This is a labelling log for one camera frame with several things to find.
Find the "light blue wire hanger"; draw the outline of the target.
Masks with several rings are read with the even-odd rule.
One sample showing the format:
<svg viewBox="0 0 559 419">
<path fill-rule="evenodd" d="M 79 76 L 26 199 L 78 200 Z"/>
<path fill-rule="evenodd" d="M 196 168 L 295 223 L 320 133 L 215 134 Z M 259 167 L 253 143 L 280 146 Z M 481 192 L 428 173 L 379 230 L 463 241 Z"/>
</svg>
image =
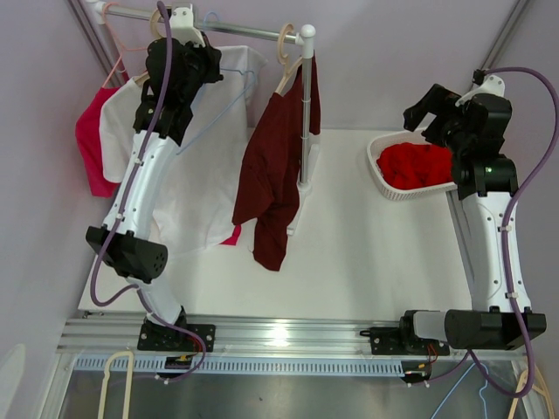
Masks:
<svg viewBox="0 0 559 419">
<path fill-rule="evenodd" d="M 266 58 L 248 45 L 221 46 L 219 70 L 224 79 L 208 84 L 198 92 L 194 119 L 187 128 L 179 154 L 196 146 L 217 141 L 219 146 L 246 141 L 247 104 L 258 84 L 259 71 Z"/>
</svg>

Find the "bright red t shirt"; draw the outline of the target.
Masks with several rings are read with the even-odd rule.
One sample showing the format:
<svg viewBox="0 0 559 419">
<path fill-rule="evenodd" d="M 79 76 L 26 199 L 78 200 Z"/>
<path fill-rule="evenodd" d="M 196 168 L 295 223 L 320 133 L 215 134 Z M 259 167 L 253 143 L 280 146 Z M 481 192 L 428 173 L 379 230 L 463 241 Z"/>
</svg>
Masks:
<svg viewBox="0 0 559 419">
<path fill-rule="evenodd" d="M 431 144 L 398 143 L 376 159 L 383 179 L 393 188 L 421 189 L 452 182 L 452 154 Z"/>
</svg>

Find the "maroon t shirt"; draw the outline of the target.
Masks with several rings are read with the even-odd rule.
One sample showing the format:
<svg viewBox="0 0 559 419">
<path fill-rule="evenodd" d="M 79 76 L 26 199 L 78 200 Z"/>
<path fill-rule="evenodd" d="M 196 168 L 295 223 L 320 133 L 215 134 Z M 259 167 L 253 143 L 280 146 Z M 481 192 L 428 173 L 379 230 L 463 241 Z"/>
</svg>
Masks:
<svg viewBox="0 0 559 419">
<path fill-rule="evenodd" d="M 280 270 L 300 207 L 302 88 L 298 70 L 289 91 L 269 99 L 245 149 L 232 213 L 234 225 L 257 220 L 253 258 L 269 271 Z"/>
</svg>

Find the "white t shirt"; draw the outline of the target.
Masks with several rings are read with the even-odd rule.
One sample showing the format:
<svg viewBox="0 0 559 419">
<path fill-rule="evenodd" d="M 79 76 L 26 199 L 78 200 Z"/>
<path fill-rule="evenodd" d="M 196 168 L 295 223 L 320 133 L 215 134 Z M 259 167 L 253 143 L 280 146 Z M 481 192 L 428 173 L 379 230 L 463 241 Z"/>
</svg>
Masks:
<svg viewBox="0 0 559 419">
<path fill-rule="evenodd" d="M 132 153 L 135 111 L 143 84 L 129 81 L 101 108 L 103 175 L 117 183 L 118 189 Z M 181 145 L 173 155 L 151 220 L 151 230 L 158 231 L 154 240 L 165 245 L 170 256 L 199 251 L 231 237 L 232 212 L 247 142 L 246 129 L 246 141 L 237 137 L 233 143 L 221 146 L 215 140 L 198 142 L 179 154 Z"/>
</svg>

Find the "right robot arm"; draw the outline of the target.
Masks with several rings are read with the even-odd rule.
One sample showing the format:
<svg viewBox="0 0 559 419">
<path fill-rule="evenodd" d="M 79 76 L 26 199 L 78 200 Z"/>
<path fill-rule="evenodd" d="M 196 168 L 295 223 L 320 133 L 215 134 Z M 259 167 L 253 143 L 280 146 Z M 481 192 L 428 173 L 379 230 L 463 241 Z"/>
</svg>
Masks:
<svg viewBox="0 0 559 419">
<path fill-rule="evenodd" d="M 501 79 L 490 79 L 464 96 L 433 85 L 404 111 L 404 128 L 423 131 L 432 145 L 452 154 L 449 210 L 471 295 L 471 309 L 409 310 L 401 318 L 398 345 L 417 353 L 429 340 L 454 349 L 514 350 L 547 328 L 534 313 L 521 275 L 514 195 L 519 190 L 514 162 L 501 148 L 512 116 Z"/>
</svg>

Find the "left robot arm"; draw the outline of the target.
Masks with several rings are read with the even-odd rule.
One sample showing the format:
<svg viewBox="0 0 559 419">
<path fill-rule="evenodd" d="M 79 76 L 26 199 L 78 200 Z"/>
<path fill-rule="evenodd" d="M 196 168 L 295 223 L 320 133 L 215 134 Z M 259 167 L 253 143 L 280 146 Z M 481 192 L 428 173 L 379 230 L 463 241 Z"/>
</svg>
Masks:
<svg viewBox="0 0 559 419">
<path fill-rule="evenodd" d="M 192 118 L 192 104 L 206 84 L 222 80 L 222 53 L 201 42 L 180 42 L 161 38 L 148 46 L 148 80 L 141 89 L 135 111 L 133 148 L 114 206 L 100 227 L 89 227 L 86 240 L 96 253 L 90 277 L 92 302 L 106 307 L 107 300 L 96 293 L 102 265 L 127 280 L 125 290 L 134 290 L 146 309 L 148 322 L 160 326 L 157 339 L 169 350 L 183 347 L 188 328 L 179 323 L 183 307 L 162 279 L 168 262 L 168 248 L 150 240 L 151 220 L 173 155 L 182 145 Z"/>
</svg>

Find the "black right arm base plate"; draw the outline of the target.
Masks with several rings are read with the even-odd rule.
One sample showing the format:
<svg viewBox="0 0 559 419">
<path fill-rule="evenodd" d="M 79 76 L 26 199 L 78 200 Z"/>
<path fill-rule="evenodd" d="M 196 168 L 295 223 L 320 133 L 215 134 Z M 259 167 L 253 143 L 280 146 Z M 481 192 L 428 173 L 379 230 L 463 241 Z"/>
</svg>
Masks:
<svg viewBox="0 0 559 419">
<path fill-rule="evenodd" d="M 448 356 L 450 348 L 438 340 L 418 338 L 399 327 L 370 327 L 359 335 L 369 341 L 373 355 Z"/>
</svg>

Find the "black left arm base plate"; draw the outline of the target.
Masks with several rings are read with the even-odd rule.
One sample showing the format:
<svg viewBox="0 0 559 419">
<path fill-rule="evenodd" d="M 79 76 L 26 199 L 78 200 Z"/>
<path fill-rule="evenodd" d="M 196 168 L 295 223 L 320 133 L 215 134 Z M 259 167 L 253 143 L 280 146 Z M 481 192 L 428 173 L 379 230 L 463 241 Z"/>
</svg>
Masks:
<svg viewBox="0 0 559 419">
<path fill-rule="evenodd" d="M 211 353 L 215 343 L 216 326 L 212 324 L 187 324 L 186 329 L 199 336 Z M 145 320 L 141 326 L 137 349 L 148 352 L 195 352 L 203 351 L 194 337 Z"/>
</svg>

